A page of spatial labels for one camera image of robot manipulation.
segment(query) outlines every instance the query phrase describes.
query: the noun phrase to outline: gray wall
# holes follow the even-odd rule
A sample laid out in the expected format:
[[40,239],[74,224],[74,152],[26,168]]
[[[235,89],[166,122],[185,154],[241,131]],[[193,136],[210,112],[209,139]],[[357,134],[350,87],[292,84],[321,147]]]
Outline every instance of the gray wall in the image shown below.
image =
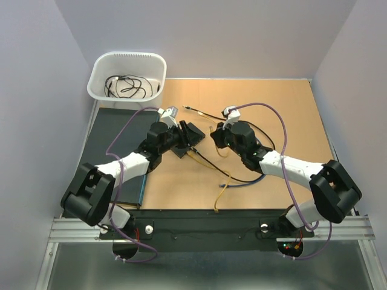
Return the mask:
[[80,157],[90,71],[53,0],[0,11],[0,288],[29,290]]
[[340,161],[363,191],[387,270],[387,2],[358,0],[312,81]]
[[90,66],[161,54],[169,77],[311,78],[356,0],[56,0]]

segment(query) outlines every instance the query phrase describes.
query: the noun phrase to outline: brown cardboard surface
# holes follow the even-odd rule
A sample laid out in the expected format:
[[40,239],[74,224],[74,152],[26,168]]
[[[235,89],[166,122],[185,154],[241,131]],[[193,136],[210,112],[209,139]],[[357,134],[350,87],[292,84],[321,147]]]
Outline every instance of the brown cardboard surface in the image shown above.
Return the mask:
[[[251,102],[268,103],[283,117],[287,132],[286,155],[312,162],[327,162],[332,158],[319,113],[307,80],[167,80],[163,108],[176,106],[177,120],[192,122],[206,138],[196,148],[234,177],[251,180],[259,176],[244,167],[238,156],[230,152],[227,158],[218,156],[209,134],[213,122],[188,111],[192,106],[221,117],[226,106]],[[284,135],[277,116],[271,110],[252,106],[240,110],[241,120],[248,120],[265,130],[281,151]],[[270,142],[262,133],[256,136],[266,146]],[[227,177],[198,164],[188,156],[179,159],[172,152],[163,155],[161,164],[148,176],[142,208],[209,209],[220,192],[219,183]],[[311,198],[311,193],[292,184],[298,202]],[[285,182],[266,176],[261,182],[242,188],[227,189],[218,208],[286,208],[291,204]]]

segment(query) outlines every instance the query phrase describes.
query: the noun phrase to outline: purple cable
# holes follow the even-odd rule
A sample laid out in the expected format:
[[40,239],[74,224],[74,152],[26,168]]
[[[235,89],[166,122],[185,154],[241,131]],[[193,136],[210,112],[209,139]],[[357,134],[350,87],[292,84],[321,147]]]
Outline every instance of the purple cable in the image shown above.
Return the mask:
[[288,175],[287,175],[286,170],[285,170],[285,161],[284,161],[283,157],[284,157],[286,145],[288,143],[288,135],[286,133],[286,127],[285,127],[284,119],[282,119],[281,115],[279,115],[279,112],[275,108],[273,108],[272,106],[270,106],[268,104],[265,104],[265,103],[249,103],[249,104],[245,104],[245,105],[242,105],[242,106],[237,106],[235,108],[232,108],[232,109],[230,109],[230,111],[242,109],[242,108],[249,107],[249,106],[264,106],[264,107],[269,108],[270,110],[272,110],[277,115],[277,117],[279,118],[279,121],[281,122],[282,128],[284,130],[284,146],[282,147],[282,151],[281,151],[281,166],[282,166],[282,173],[284,174],[284,179],[285,179],[286,187],[288,188],[291,200],[293,201],[294,207],[296,208],[296,211],[297,211],[300,219],[304,223],[305,228],[307,228],[310,231],[314,231],[319,226],[319,222],[317,221],[314,227],[311,227],[311,226],[308,225],[308,222],[305,220],[305,217],[302,214],[300,207],[298,206],[298,203],[297,203],[296,198],[295,198],[295,196],[293,194],[293,191],[291,190],[290,183],[289,183],[289,178],[288,178]]
[[116,230],[116,232],[118,232],[124,239],[127,239],[127,240],[130,240],[131,242],[135,243],[136,245],[140,246],[140,247],[143,247],[143,248],[146,248],[146,249],[149,249],[151,251],[153,251],[155,253],[154,256],[148,258],[148,259],[145,259],[145,260],[134,260],[134,261],[131,261],[131,260],[126,260],[126,259],[123,259],[119,256],[116,256],[115,255],[115,258],[124,262],[124,263],[145,263],[145,262],[148,262],[148,261],[151,261],[153,260],[154,258],[156,258],[158,256],[158,252],[155,248],[153,248],[152,246],[149,246],[145,243],[141,243],[135,239],[132,239],[131,237],[129,237],[127,234],[125,234],[122,230],[120,230],[118,228],[118,226],[114,223],[113,221],[113,218],[112,218],[112,213],[113,213],[113,209],[115,207],[115,205],[117,204],[117,201],[119,200],[119,197],[121,195],[121,188],[122,188],[122,183],[123,183],[123,172],[124,172],[124,165],[123,163],[120,161],[121,158],[114,154],[114,153],[111,153],[110,152],[110,149],[113,147],[114,143],[118,140],[118,138],[121,136],[122,132],[126,129],[126,127],[128,127],[128,125],[132,122],[132,120],[134,119],[135,116],[137,116],[138,113],[140,113],[141,111],[144,111],[144,110],[147,110],[147,109],[153,109],[155,111],[158,110],[158,108],[156,107],[145,107],[145,108],[142,108],[140,110],[138,110],[137,112],[135,112],[133,114],[133,116],[129,119],[129,121],[125,124],[125,126],[121,129],[121,131],[118,133],[118,135],[115,137],[115,139],[113,140],[113,142],[109,145],[109,147],[107,148],[106,150],[106,156],[112,156],[114,157],[120,164],[120,180],[119,180],[119,185],[118,185],[118,188],[117,188],[117,194],[115,195],[115,198],[113,200],[113,203],[112,203],[112,206],[111,206],[111,209],[109,211],[109,220],[110,220],[110,223],[111,225],[113,226],[113,229]]

